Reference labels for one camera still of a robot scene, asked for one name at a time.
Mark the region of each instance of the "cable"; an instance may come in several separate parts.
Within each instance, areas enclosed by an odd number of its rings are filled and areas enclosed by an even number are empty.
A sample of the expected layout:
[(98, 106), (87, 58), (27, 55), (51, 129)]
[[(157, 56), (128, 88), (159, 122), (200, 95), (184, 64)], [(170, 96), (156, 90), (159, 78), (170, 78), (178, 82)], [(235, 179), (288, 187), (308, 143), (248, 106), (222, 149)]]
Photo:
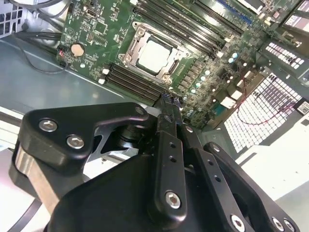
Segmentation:
[(16, 33), (15, 37), (60, 41), (61, 40), (61, 33), (21, 31), (21, 32)]
[(46, 46), (46, 45), (44, 45), (44, 44), (42, 44), (42, 43), (38, 43), (37, 41), (32, 40), (32, 39), (30, 39), (30, 38), (21, 38), (21, 39), (22, 39), (23, 41), (25, 41), (25, 42), (27, 42), (27, 43), (33, 45), (33, 46), (36, 46), (36, 47), (38, 47), (38, 48), (40, 48), (40, 49), (45, 50), (46, 52), (52, 54), (53, 56), (56, 56), (57, 53), (58, 53), (56, 49), (54, 49), (54, 48), (52, 48), (52, 47), (49, 47), (49, 46)]
[(61, 25), (59, 25), (58, 23), (56, 23), (55, 21), (53, 21), (50, 18), (44, 17), (43, 15), (39, 14), (38, 16), (40, 19), (43, 19), (44, 21), (46, 21), (47, 23), (49, 23), (50, 25), (52, 25), (54, 28), (56, 28), (58, 31), (62, 31), (63, 27)]
[(61, 37), (61, 33), (55, 33), (55, 32), (44, 32), (44, 31), (20, 31), (17, 32), (15, 35), (23, 35), (23, 36), (54, 36), (54, 37)]
[(241, 107), (241, 105), (246, 101), (247, 99), (247, 89), (246, 89), (246, 83), (245, 83), (245, 78), (244, 76), (242, 77), (242, 81), (243, 81), (243, 86), (245, 88), (245, 96), (244, 98), (242, 99), (242, 101), (240, 102), (238, 108), (237, 108), (237, 117), (238, 119), (243, 123), (243, 124), (246, 124), (246, 125), (253, 125), (253, 126), (258, 126), (258, 125), (262, 125), (264, 123), (268, 123), (270, 120), (272, 120), (273, 118), (275, 118), (278, 114), (286, 111), (286, 110), (289, 110), (291, 108), (293, 108), (293, 106), (296, 104), (296, 103), (289, 103), (287, 106), (283, 107), (282, 109), (280, 109), (277, 113), (275, 113), (272, 117), (270, 117), (269, 119), (263, 121), (263, 122), (260, 122), (260, 123), (250, 123), (250, 122), (246, 122), (244, 120), (242, 120), (239, 116), (239, 109)]
[(14, 0), (8, 0), (8, 1), (15, 6), (19, 6), (19, 7), (26, 8), (26, 9), (41, 9), (41, 8), (56, 5), (57, 3), (61, 2), (62, 0), (48, 0), (48, 1), (41, 2), (41, 3), (35, 4), (35, 5), (23, 4), (23, 3), (19, 3), (17, 1), (14, 1)]
[(41, 11), (40, 9), (37, 9), (37, 11), (43, 15), (43, 17), (47, 17), (47, 18), (58, 18), (60, 16), (62, 16), (62, 14), (66, 11), (66, 9), (68, 9), (69, 5), (71, 3), (71, 0), (68, 1), (68, 3), (64, 6), (64, 8), (56, 15), (49, 15), (43, 11)]
[(14, 33), (12, 33), (12, 37), (14, 38), (14, 40), (15, 40), (17, 46), (19, 47), (20, 51), (23, 53), (24, 57), (26, 58), (27, 63), (28, 63), (33, 69), (35, 69), (36, 71), (39, 71), (39, 72), (45, 73), (45, 74), (58, 74), (58, 73), (64, 72), (64, 71), (68, 68), (68, 63), (66, 62), (66, 66), (65, 66), (63, 69), (59, 70), (59, 71), (45, 71), (45, 70), (38, 69), (37, 67), (35, 67), (35, 66), (31, 63), (31, 61), (29, 60), (29, 58), (28, 58), (26, 52), (24, 51), (22, 45), (19, 43), (18, 39), (15, 37)]

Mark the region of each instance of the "cpu socket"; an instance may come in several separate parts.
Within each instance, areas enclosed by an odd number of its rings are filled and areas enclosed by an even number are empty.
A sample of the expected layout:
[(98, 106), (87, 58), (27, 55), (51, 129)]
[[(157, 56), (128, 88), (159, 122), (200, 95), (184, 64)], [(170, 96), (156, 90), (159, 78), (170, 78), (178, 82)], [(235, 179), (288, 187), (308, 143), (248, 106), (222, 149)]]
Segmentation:
[(118, 57), (123, 64), (159, 83), (171, 84), (170, 76), (190, 53), (175, 39), (152, 26), (133, 22), (134, 38), (125, 54)]

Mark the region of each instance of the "capacitor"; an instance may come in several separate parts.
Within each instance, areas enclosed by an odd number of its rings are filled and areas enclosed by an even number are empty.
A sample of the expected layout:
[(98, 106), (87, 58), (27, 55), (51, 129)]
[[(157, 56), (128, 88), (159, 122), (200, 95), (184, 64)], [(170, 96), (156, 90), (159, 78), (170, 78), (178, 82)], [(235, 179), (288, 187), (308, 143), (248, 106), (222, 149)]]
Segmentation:
[(212, 91), (212, 92), (215, 92), (215, 91), (216, 91), (216, 86), (211, 85), (211, 91)]

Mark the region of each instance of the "ventilation grille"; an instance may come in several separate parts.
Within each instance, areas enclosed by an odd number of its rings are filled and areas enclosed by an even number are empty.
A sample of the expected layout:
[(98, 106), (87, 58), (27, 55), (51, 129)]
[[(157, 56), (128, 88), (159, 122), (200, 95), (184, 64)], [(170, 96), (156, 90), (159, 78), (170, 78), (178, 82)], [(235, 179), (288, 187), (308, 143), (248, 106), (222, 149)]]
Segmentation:
[(285, 62), (286, 64), (289, 64), (294, 69), (298, 69), (300, 65), (302, 65), (305, 62), (303, 59), (297, 57), (292, 52), (289, 52), (286, 49), (274, 43), (270, 43), (266, 47), (266, 50), (275, 55), (278, 59)]
[(0, 38), (10, 35), (12, 31), (21, 31), (26, 13), (23, 8), (0, 0)]
[[(237, 152), (259, 145), (279, 128), (294, 110), (293, 103), (301, 97), (276, 75), (271, 73), (225, 122), (225, 127)], [(287, 109), (275, 115), (281, 109)]]

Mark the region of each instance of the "green circuit board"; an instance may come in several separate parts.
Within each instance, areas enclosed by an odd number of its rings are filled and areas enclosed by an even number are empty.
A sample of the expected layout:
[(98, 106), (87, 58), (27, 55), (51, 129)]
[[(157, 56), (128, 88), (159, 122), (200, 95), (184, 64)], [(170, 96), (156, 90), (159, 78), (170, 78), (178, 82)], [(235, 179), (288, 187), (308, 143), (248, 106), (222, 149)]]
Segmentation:
[[(264, 4), (265, 17), (260, 19), (237, 0), (75, 0), (69, 7), (60, 42), (67, 50), (58, 58), (65, 59), (69, 68), (77, 73), (100, 84), (100, 80), (107, 80), (104, 82), (107, 87), (148, 105), (152, 98), (145, 97), (144, 89), (139, 92), (144, 95), (128, 91), (123, 84), (125, 78), (121, 85), (109, 82), (104, 70), (117, 65), (152, 85), (186, 97), (183, 117), (190, 118), (191, 125), (202, 128), (207, 112), (215, 116), (226, 110), (212, 101), (216, 94), (239, 81), (243, 69), (254, 69), (256, 52), (269, 37), (289, 43), (275, 31), (274, 25), (283, 20), (296, 1), (266, 0)], [(276, 12), (279, 16), (272, 18), (272, 26), (264, 23)], [(135, 23), (148, 25), (164, 34), (157, 36), (163, 41), (161, 43), (168, 37), (189, 52), (190, 55), (180, 59), (168, 76), (170, 83), (158, 82), (149, 75), (130, 70), (125, 64), (124, 55), (137, 33)], [(190, 27), (196, 28), (198, 34), (190, 31)], [(73, 44), (82, 47), (81, 56), (71, 52)], [(234, 53), (237, 58), (230, 63)], [(234, 79), (230, 82), (222, 79), (222, 70), (228, 71)]]

